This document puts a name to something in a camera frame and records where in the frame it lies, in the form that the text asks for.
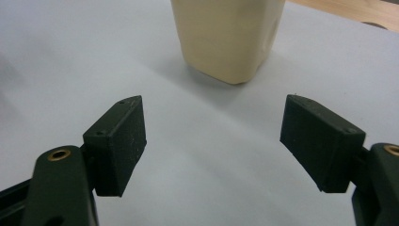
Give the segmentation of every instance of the white table surface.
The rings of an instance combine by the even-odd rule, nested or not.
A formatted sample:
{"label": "white table surface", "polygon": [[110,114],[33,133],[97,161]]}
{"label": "white table surface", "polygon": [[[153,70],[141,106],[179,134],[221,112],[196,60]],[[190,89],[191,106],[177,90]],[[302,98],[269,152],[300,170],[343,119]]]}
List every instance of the white table surface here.
{"label": "white table surface", "polygon": [[311,98],[399,143],[399,34],[286,3],[269,59],[247,84],[190,69],[171,6],[0,1],[0,190],[142,95],[148,145],[102,225],[355,225],[350,197],[320,193],[279,143],[285,97]]}

